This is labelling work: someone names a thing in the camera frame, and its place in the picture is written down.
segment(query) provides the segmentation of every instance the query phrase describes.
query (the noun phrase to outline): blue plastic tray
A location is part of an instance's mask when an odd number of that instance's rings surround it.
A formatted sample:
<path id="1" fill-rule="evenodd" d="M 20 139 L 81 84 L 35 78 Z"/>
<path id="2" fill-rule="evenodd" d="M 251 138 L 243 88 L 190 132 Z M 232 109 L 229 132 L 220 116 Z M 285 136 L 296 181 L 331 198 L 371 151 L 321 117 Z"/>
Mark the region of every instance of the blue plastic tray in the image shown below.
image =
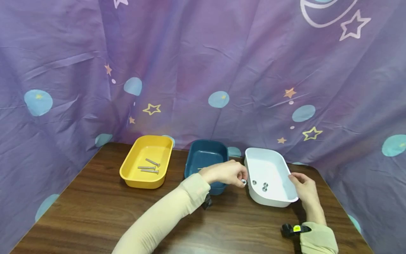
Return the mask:
<path id="1" fill-rule="evenodd" d="M 204 139 L 196 140 L 190 146 L 186 161 L 185 178 L 199 172 L 200 168 L 228 160 L 228 150 L 223 143 Z M 214 182 L 210 186 L 210 195 L 220 195 L 227 185 Z"/>

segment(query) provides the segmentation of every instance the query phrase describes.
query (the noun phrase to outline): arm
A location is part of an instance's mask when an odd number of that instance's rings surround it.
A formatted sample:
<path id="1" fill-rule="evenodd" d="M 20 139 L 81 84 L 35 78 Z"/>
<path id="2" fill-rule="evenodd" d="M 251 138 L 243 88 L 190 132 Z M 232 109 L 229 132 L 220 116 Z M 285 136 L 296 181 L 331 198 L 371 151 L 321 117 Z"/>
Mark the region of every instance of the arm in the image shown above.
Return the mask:
<path id="1" fill-rule="evenodd" d="M 304 174 L 292 173 L 289 179 L 296 187 L 306 211 L 307 222 L 303 225 L 310 232 L 300 234 L 303 254 L 338 254 L 338 246 L 331 228 L 327 227 L 326 217 L 317 194 L 316 183 Z"/>
<path id="2" fill-rule="evenodd" d="M 233 184 L 243 188 L 241 179 L 248 177 L 247 170 L 234 160 L 203 168 L 156 202 L 120 238 L 113 254 L 150 254 L 188 214 L 204 201 L 213 182 Z"/>

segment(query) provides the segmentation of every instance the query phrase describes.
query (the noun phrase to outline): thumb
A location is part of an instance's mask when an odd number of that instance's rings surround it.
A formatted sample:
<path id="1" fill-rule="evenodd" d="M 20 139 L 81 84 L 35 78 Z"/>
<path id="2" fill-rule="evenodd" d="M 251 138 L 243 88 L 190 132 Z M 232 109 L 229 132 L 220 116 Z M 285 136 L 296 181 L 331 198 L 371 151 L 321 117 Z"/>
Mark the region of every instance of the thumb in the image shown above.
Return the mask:
<path id="1" fill-rule="evenodd" d="M 301 183 L 299 182 L 299 180 L 294 177 L 293 175 L 288 175 L 289 180 L 295 185 L 295 187 L 299 186 Z"/>
<path id="2" fill-rule="evenodd" d="M 234 179 L 234 181 L 231 184 L 237 186 L 238 188 L 244 188 L 245 187 L 244 183 L 240 179 L 238 179 L 237 177 Z"/>

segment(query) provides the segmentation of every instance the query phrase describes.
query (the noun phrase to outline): plastic tray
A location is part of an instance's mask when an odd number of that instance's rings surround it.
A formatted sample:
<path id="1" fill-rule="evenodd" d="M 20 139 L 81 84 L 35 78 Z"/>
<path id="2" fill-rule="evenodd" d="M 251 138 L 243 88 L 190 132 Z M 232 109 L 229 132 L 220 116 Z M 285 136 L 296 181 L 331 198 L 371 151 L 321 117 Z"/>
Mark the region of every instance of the plastic tray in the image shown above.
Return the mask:
<path id="1" fill-rule="evenodd" d="M 228 150 L 223 143 L 204 139 L 196 140 L 190 146 L 185 167 L 185 178 L 199 172 L 200 168 L 228 160 Z M 210 186 L 210 195 L 220 195 L 227 185 L 214 182 Z"/>
<path id="2" fill-rule="evenodd" d="M 263 148 L 245 150 L 250 196 L 259 204 L 287 207 L 298 200 L 295 186 L 289 180 L 289 168 L 280 153 Z M 268 184 L 263 191 L 264 183 Z"/>
<path id="3" fill-rule="evenodd" d="M 120 176 L 133 188 L 156 189 L 165 181 L 173 141 L 169 137 L 146 135 L 139 137 L 120 168 Z M 160 166 L 159 173 L 142 172 L 139 166 L 154 167 L 148 158 Z"/>

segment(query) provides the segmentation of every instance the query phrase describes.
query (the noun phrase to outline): person's left hand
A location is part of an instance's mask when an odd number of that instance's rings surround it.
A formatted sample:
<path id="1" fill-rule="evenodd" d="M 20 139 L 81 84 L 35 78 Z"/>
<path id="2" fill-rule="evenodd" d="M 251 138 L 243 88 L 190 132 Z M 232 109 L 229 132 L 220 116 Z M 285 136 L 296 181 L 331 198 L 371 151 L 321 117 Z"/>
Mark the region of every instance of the person's left hand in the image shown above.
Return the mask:
<path id="1" fill-rule="evenodd" d="M 235 160 L 204 167 L 199 171 L 199 174 L 208 184 L 222 182 L 240 188 L 244 188 L 241 179 L 248 179 L 247 168 Z"/>

